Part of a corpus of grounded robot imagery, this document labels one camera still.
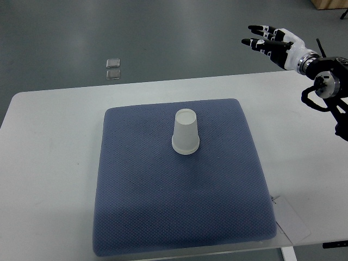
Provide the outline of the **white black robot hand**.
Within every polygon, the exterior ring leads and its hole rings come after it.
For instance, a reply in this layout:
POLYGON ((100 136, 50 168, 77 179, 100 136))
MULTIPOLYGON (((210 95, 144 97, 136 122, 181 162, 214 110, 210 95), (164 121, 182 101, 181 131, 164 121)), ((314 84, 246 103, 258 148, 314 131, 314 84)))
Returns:
POLYGON ((241 43, 266 55, 284 70, 305 75, 305 63, 320 57, 317 52, 308 49, 301 38, 284 28, 250 25, 248 29, 260 38, 242 39, 241 43))

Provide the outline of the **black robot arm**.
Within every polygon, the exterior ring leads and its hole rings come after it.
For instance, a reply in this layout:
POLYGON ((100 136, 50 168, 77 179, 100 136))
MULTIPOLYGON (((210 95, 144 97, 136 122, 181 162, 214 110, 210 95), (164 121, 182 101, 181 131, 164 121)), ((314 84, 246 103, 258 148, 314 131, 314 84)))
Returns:
POLYGON ((301 94, 301 101, 320 112, 330 112, 337 124, 335 135, 347 140, 347 59, 327 57, 320 40, 320 55, 310 53, 299 62, 300 74, 313 80, 301 94))

